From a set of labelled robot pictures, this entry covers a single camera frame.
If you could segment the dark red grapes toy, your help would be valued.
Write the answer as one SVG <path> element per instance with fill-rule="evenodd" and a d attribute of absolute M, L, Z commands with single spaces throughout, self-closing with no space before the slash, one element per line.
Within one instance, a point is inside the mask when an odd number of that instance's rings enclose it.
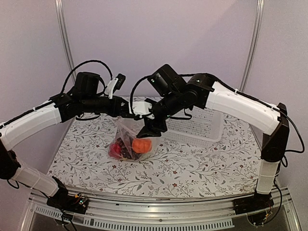
<path fill-rule="evenodd" d="M 132 149 L 132 141 L 134 137 L 127 131 L 117 130 L 115 143 L 118 143 L 121 147 L 122 159 L 131 161 L 137 161 L 140 158 L 140 154 L 135 153 Z"/>

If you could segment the orange toy fruit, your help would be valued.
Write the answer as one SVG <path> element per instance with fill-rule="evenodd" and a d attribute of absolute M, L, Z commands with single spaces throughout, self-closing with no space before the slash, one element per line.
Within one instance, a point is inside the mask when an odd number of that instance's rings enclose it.
<path fill-rule="evenodd" d="M 150 139 L 134 139 L 132 149 L 135 153 L 145 154 L 151 151 L 152 141 Z"/>

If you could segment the clear zip top bag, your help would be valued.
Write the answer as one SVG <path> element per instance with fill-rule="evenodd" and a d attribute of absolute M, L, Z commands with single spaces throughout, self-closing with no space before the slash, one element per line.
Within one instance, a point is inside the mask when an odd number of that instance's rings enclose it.
<path fill-rule="evenodd" d="M 109 145 L 108 155 L 122 161 L 140 161 L 155 153 L 159 145 L 159 137 L 137 138 L 143 128 L 142 120 L 118 117 L 114 119 L 116 133 Z"/>

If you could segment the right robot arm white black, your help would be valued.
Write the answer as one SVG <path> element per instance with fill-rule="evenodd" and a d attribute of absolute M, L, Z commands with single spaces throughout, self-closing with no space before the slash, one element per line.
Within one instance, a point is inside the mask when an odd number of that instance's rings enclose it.
<path fill-rule="evenodd" d="M 130 112 L 144 120 L 138 137 L 159 137 L 166 132 L 166 120 L 177 112 L 198 107 L 236 117 L 263 133 L 261 165 L 254 195 L 235 200 L 235 207 L 251 207 L 259 210 L 271 199 L 271 189 L 278 167 L 285 162 L 290 126 L 294 122 L 287 114 L 283 103 L 278 105 L 263 102 L 253 96 L 228 86 L 209 73 L 178 74 L 168 64 L 163 65 L 147 80 L 159 93 L 158 102 L 130 101 Z"/>

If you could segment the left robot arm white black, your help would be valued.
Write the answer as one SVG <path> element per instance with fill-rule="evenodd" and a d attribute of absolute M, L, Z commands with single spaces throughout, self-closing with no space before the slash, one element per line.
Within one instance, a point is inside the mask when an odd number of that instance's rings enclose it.
<path fill-rule="evenodd" d="M 114 96 L 126 77 L 122 74 L 112 78 L 98 92 L 103 79 L 95 73 L 80 72 L 74 86 L 67 93 L 50 97 L 43 104 L 1 124 L 0 126 L 0 178 L 14 180 L 44 193 L 61 209 L 71 205 L 71 197 L 64 184 L 55 177 L 47 176 L 18 160 L 14 147 L 32 135 L 53 125 L 64 123 L 84 113 L 107 114 L 111 117 L 132 118 L 129 103 Z"/>

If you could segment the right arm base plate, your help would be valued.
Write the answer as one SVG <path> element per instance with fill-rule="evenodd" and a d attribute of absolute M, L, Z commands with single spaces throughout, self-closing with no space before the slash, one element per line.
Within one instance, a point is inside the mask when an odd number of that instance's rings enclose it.
<path fill-rule="evenodd" d="M 232 204 L 235 214 L 239 215 L 270 208 L 274 205 L 274 202 L 271 193 L 254 193 L 249 197 L 234 199 Z"/>

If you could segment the red toy pepper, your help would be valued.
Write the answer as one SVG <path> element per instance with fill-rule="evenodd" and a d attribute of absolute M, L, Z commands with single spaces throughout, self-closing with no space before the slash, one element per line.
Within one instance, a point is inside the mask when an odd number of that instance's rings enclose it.
<path fill-rule="evenodd" d="M 109 147 L 109 156 L 115 159 L 121 159 L 121 147 L 118 143 L 112 143 Z"/>

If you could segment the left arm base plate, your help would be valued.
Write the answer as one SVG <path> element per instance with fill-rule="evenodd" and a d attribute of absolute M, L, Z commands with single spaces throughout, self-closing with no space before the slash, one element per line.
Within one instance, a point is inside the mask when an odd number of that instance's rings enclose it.
<path fill-rule="evenodd" d="M 61 192 L 49 197 L 47 205 L 63 211 L 86 214 L 89 198 L 81 193 L 69 195 L 66 192 Z"/>

